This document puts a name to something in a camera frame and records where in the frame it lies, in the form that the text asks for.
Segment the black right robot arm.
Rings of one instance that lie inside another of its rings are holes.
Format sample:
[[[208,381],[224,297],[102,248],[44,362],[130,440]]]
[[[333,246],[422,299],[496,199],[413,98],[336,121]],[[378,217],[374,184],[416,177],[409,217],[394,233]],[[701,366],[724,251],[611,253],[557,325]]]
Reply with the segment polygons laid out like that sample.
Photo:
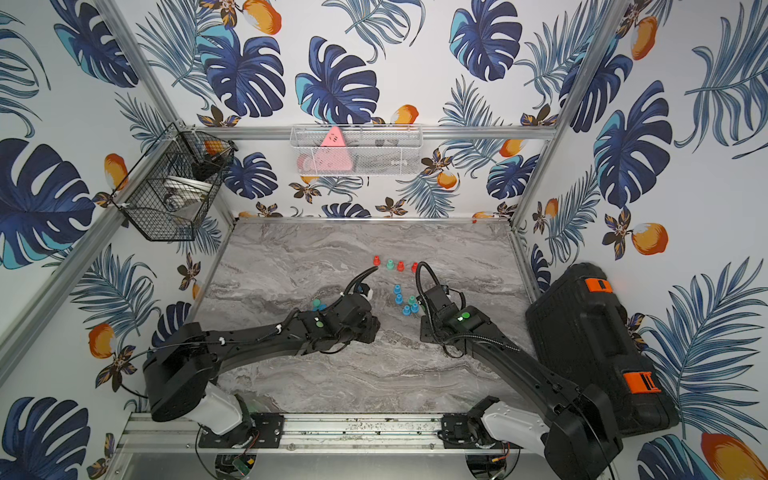
[[[597,479],[612,473],[623,443],[608,395],[580,387],[539,363],[473,306],[420,298],[432,339],[490,368],[529,401],[531,412],[488,396],[448,427],[447,442],[483,449],[511,444],[543,457],[561,479]]]

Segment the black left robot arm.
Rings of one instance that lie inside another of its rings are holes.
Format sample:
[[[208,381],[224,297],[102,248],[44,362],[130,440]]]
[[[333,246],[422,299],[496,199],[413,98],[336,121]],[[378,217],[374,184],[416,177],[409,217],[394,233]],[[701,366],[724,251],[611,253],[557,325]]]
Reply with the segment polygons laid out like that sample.
[[[143,365],[151,418],[182,418],[241,444],[253,436],[245,402],[217,385],[220,374],[277,357],[331,354],[353,342],[371,344],[380,322],[366,297],[349,294],[325,309],[292,309],[279,323],[241,330],[182,325],[153,343]]]

